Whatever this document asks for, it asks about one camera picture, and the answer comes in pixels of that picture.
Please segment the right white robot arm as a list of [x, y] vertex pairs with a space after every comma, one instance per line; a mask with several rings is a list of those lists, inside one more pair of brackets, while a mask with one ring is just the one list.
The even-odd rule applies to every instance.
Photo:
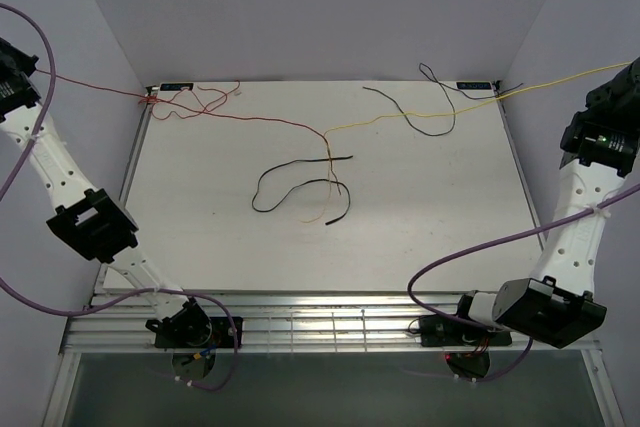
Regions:
[[451, 320], [458, 341], [474, 344], [492, 328], [564, 348], [604, 322], [606, 309], [593, 299], [596, 256], [608, 218], [599, 205], [621, 191], [639, 151], [637, 62], [587, 94], [560, 147], [554, 218], [586, 209], [592, 214], [552, 229], [529, 277], [508, 281], [495, 294], [465, 294]]

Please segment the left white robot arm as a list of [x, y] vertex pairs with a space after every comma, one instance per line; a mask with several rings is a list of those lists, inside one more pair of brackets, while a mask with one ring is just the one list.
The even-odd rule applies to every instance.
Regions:
[[37, 121], [44, 112], [30, 80], [37, 62], [36, 56], [1, 42], [1, 131], [21, 151], [34, 143], [29, 162], [54, 209], [49, 229], [81, 257], [107, 265], [136, 289], [149, 290], [145, 296], [155, 312], [146, 323], [149, 330], [180, 346], [205, 345], [212, 337], [212, 323], [203, 308], [146, 255], [136, 238], [137, 224], [81, 172], [51, 116]]

